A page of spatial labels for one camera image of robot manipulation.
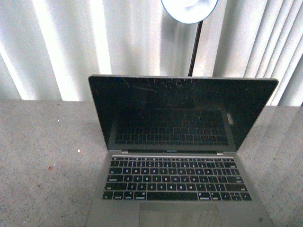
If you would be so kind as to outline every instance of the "cracked screen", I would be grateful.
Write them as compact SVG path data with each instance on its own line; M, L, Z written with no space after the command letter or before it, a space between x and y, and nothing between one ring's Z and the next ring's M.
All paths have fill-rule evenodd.
M91 76L109 150L236 151L277 81Z

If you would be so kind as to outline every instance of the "space bar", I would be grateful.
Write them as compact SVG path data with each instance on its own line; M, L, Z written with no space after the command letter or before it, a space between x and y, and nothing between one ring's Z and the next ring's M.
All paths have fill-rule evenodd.
M195 192L148 192L147 200L198 200Z

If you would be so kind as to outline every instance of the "black lamp pole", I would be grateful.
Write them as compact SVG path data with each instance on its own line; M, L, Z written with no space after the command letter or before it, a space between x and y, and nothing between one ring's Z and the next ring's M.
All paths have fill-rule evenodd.
M190 62L189 72L188 72L189 77L193 76L193 71L194 71L194 66L195 66L195 61L196 61L196 55L197 55L197 50L198 50L198 45L199 45L199 39L200 39L202 24L203 24L203 21L201 20L198 24L197 34L196 34L195 43L194 43L194 50L193 50L193 54L191 56L191 62Z

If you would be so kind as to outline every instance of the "silver laptop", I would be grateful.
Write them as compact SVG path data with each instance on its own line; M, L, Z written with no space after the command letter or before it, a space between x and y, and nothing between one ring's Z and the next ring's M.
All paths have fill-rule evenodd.
M273 226L236 152L277 84L90 76L107 153L87 226Z

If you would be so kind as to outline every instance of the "desk lamp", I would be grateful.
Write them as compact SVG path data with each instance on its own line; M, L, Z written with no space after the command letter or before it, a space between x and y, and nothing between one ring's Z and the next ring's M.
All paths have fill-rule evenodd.
M203 20L212 13L218 0L161 0L161 2L165 10L177 21L185 24L198 23L188 73L188 76L191 77L193 76Z

